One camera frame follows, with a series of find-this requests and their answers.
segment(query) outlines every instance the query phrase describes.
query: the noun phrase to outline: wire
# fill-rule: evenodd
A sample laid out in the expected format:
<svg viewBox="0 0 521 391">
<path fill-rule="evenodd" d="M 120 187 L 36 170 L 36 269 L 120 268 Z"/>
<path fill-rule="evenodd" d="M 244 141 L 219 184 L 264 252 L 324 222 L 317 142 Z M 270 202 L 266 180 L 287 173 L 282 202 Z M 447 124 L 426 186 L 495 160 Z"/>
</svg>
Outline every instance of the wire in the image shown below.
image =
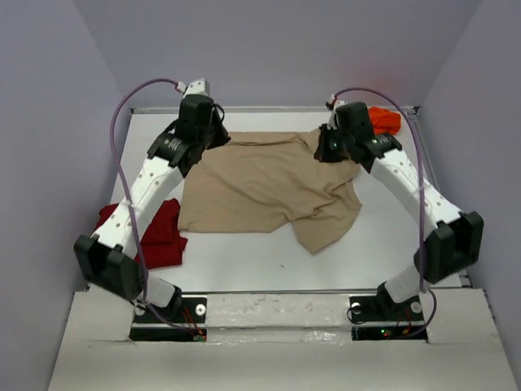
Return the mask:
<svg viewBox="0 0 521 391">
<path fill-rule="evenodd" d="M 121 178 L 121 184 L 123 185 L 123 192 L 125 193 L 125 198 L 127 199 L 128 203 L 129 203 L 129 216 L 130 216 L 130 223 L 132 225 L 132 234 L 134 237 L 134 241 L 136 242 L 136 248 L 138 249 L 139 265 L 141 266 L 141 272 L 142 272 L 142 276 L 143 276 L 142 302 L 155 315 L 155 317 L 158 318 L 161 322 L 163 322 L 173 328 L 185 329 L 185 327 L 178 326 L 177 324 L 172 323 L 169 320 L 165 319 L 154 308 L 153 305 L 147 303 L 148 269 L 147 269 L 147 265 L 145 262 L 145 256 L 143 255 L 141 241 L 139 240 L 138 222 L 137 222 L 136 213 L 134 210 L 134 203 L 132 201 L 132 196 L 130 195 L 129 183 L 127 182 L 125 173 L 123 172 L 123 166 L 120 163 L 120 156 L 118 156 L 118 153 L 116 150 L 116 136 L 115 136 L 116 131 L 115 131 L 115 129 L 116 129 L 117 117 L 119 116 L 121 109 L 129 101 L 129 99 L 132 98 L 137 92 L 139 92 L 143 88 L 145 88 L 151 84 L 155 84 L 155 83 L 169 83 L 169 84 L 174 85 L 176 87 L 176 89 L 179 86 L 179 83 L 177 81 L 167 79 L 167 78 L 157 78 L 157 79 L 145 81 L 144 83 L 140 84 L 139 86 L 137 86 L 136 88 L 131 90 L 118 103 L 118 105 L 116 106 L 116 110 L 114 110 L 114 114 L 112 114 L 111 127 L 110 127 L 110 143 L 111 143 L 112 158 L 114 159 L 114 163 L 116 164 L 116 167 L 117 167 L 117 172 Z"/>
<path fill-rule="evenodd" d="M 222 124 L 225 120 L 225 109 L 220 104 L 215 103 L 215 107 L 222 113 L 222 117 L 219 118 L 219 122 Z"/>
<path fill-rule="evenodd" d="M 436 315 L 436 311 L 438 310 L 438 299 L 436 298 L 436 295 L 434 294 L 432 289 L 427 289 L 427 291 L 432 296 L 432 312 L 431 312 L 431 316 L 429 316 L 429 319 L 418 330 L 416 330 L 415 332 L 411 332 L 410 334 L 407 334 L 406 336 L 403 336 L 401 338 L 405 339 L 405 338 L 410 338 L 411 336 L 417 336 L 418 334 L 420 334 L 420 333 L 424 332 L 425 330 L 427 330 L 427 327 L 429 327 L 429 325 L 432 323 L 432 319 L 434 319 L 434 315 Z"/>
<path fill-rule="evenodd" d="M 364 324 L 366 322 L 366 321 L 364 321 L 364 322 L 355 322 L 354 320 L 352 320 L 352 316 L 349 316 L 349 314 L 352 314 L 352 307 L 349 307 L 348 308 L 348 312 L 346 313 L 346 315 L 348 316 L 348 321 L 351 322 L 352 324 L 360 326 L 361 324 Z"/>
</svg>

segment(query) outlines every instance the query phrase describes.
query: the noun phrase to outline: orange cloth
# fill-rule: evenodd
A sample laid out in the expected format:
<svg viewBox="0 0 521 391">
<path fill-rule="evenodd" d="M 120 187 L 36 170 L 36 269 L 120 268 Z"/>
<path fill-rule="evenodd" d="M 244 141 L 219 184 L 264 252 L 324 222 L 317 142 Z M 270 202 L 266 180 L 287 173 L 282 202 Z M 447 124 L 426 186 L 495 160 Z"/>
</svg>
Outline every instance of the orange cloth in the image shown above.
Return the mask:
<svg viewBox="0 0 521 391">
<path fill-rule="evenodd" d="M 385 108 L 370 108 L 369 117 L 373 124 L 374 134 L 396 134 L 401 127 L 401 116 Z"/>
</svg>

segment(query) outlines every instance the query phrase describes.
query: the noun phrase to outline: cable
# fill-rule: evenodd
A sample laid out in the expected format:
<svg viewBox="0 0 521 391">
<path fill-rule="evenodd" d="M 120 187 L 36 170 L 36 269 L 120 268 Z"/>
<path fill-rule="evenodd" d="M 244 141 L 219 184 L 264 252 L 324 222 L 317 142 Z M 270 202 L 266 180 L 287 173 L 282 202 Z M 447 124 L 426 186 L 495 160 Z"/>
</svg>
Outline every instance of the cable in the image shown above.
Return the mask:
<svg viewBox="0 0 521 391">
<path fill-rule="evenodd" d="M 116 150 L 116 136 L 115 136 L 116 131 L 115 131 L 115 129 L 116 129 L 117 117 L 119 116 L 121 109 L 129 101 L 129 99 L 132 98 L 137 92 L 139 92 L 143 88 L 145 88 L 151 84 L 155 84 L 155 83 L 169 83 L 169 84 L 174 85 L 176 87 L 176 90 L 177 90 L 177 87 L 179 86 L 179 83 L 177 81 L 167 79 L 167 78 L 158 78 L 158 79 L 152 79 L 149 81 L 145 81 L 144 83 L 140 84 L 139 86 L 137 86 L 136 88 L 131 90 L 127 95 L 125 95 L 123 97 L 123 99 L 119 102 L 119 104 L 116 106 L 116 110 L 114 110 L 114 114 L 112 114 L 111 128 L 110 128 L 111 151 L 112 151 L 112 158 L 114 159 L 114 163 L 116 164 L 116 167 L 117 167 L 117 172 L 121 178 L 121 184 L 123 185 L 123 192 L 125 193 L 125 198 L 129 202 L 129 216 L 130 216 L 130 223 L 132 225 L 132 234 L 134 236 L 134 241 L 136 242 L 136 247 L 138 249 L 139 265 L 141 266 L 141 272 L 143 275 L 142 302 L 161 322 L 168 324 L 170 327 L 179 328 L 179 329 L 184 330 L 185 327 L 178 326 L 177 324 L 172 323 L 169 320 L 165 319 L 154 308 L 153 305 L 147 303 L 148 269 L 147 269 L 147 265 L 145 263 L 145 256 L 143 255 L 141 241 L 139 240 L 138 222 L 136 219 L 136 213 L 134 211 L 134 203 L 132 201 L 132 196 L 130 195 L 129 183 L 127 182 L 125 173 L 123 172 L 123 167 L 121 166 L 121 163 L 120 163 L 120 157 L 118 156 L 118 153 Z"/>
<path fill-rule="evenodd" d="M 410 338 L 411 336 L 417 336 L 418 334 L 420 334 L 420 333 L 424 332 L 425 330 L 427 330 L 427 327 L 429 327 L 429 325 L 432 323 L 432 319 L 434 319 L 434 315 L 436 315 L 436 311 L 438 310 L 438 299 L 436 298 L 436 295 L 434 294 L 432 289 L 427 289 L 427 291 L 432 296 L 432 312 L 431 312 L 431 316 L 429 316 L 429 319 L 418 330 L 416 330 L 415 332 L 411 332 L 410 334 L 407 334 L 406 336 L 401 336 L 400 337 L 401 339 Z"/>
<path fill-rule="evenodd" d="M 216 108 L 218 108 L 218 109 L 222 112 L 222 117 L 219 118 L 219 122 L 222 124 L 222 123 L 224 122 L 224 120 L 225 120 L 225 109 L 222 108 L 222 106 L 221 106 L 220 104 L 217 104 L 217 103 L 215 103 L 214 106 L 215 106 Z"/>
<path fill-rule="evenodd" d="M 393 99 L 389 98 L 385 94 L 378 92 L 377 90 L 373 90 L 371 88 L 366 87 L 351 87 L 351 88 L 344 88 L 343 90 L 338 91 L 333 96 L 335 97 L 335 100 L 338 99 L 339 95 L 344 94 L 346 92 L 351 91 L 365 91 L 370 92 L 372 94 L 376 94 L 381 98 L 384 98 L 387 100 L 392 106 L 398 110 L 398 112 L 405 118 L 405 122 L 407 123 L 407 126 L 410 128 L 410 132 L 413 135 L 413 141 L 414 141 L 414 148 L 416 149 L 416 160 L 418 161 L 418 188 L 419 188 L 419 219 L 418 219 L 418 225 L 419 225 L 419 274 L 420 274 L 420 281 L 419 281 L 419 287 L 420 292 L 425 293 L 429 292 L 432 296 L 432 313 L 429 319 L 425 322 L 425 324 L 419 328 L 417 331 L 408 334 L 405 338 L 409 338 L 411 336 L 416 336 L 420 332 L 423 332 L 427 329 L 429 324 L 431 324 L 432 319 L 436 315 L 436 311 L 438 309 L 438 300 L 436 299 L 436 295 L 431 289 L 426 289 L 424 279 L 425 279 L 425 243 L 424 243 L 424 233 L 425 233 L 425 189 L 423 187 L 423 153 L 421 148 L 421 141 L 420 141 L 420 135 L 418 132 L 418 128 L 416 128 L 416 124 L 411 122 L 409 118 L 407 117 L 407 114 L 401 109 L 401 107 L 396 103 Z"/>
</svg>

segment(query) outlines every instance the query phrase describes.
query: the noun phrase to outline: beige cloth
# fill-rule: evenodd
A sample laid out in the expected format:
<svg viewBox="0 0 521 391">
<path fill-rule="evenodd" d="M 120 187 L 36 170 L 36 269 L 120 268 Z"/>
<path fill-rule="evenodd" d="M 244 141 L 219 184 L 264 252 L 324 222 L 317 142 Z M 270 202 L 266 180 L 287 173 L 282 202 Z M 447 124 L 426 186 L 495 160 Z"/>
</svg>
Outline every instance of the beige cloth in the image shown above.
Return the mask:
<svg viewBox="0 0 521 391">
<path fill-rule="evenodd" d="M 340 239 L 361 207 L 352 186 L 359 166 L 314 160 L 318 136 L 230 133 L 186 177 L 179 229 L 271 232 L 291 222 L 313 254 Z"/>
</svg>

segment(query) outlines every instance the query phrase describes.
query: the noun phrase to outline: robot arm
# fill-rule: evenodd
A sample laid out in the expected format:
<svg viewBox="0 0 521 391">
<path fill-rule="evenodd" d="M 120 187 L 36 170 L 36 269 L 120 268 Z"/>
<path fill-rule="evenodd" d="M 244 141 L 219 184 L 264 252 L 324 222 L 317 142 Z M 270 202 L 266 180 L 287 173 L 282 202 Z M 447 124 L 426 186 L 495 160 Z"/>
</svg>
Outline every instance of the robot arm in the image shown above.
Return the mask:
<svg viewBox="0 0 521 391">
<path fill-rule="evenodd" d="M 130 190 L 139 239 L 172 189 L 201 159 L 203 151 L 230 140 L 217 108 L 209 97 L 208 83 L 204 79 L 192 82 L 181 101 L 179 117 L 148 150 Z M 134 260 L 138 250 L 126 198 L 91 237 L 80 236 L 74 250 L 87 281 L 140 303 L 144 282 L 142 269 Z M 168 319 L 181 304 L 181 289 L 149 275 L 147 302 Z"/>
<path fill-rule="evenodd" d="M 364 103 L 336 101 L 321 135 L 315 158 L 324 162 L 352 159 L 377 178 L 400 201 L 419 224 L 418 171 L 400 143 L 390 134 L 374 135 Z M 425 194 L 426 286 L 474 264 L 479 255 L 483 219 L 464 213 L 448 202 L 427 180 Z M 382 283 L 368 311 L 387 314 L 401 310 L 419 293 L 419 252 L 414 262 L 398 275 Z"/>
</svg>

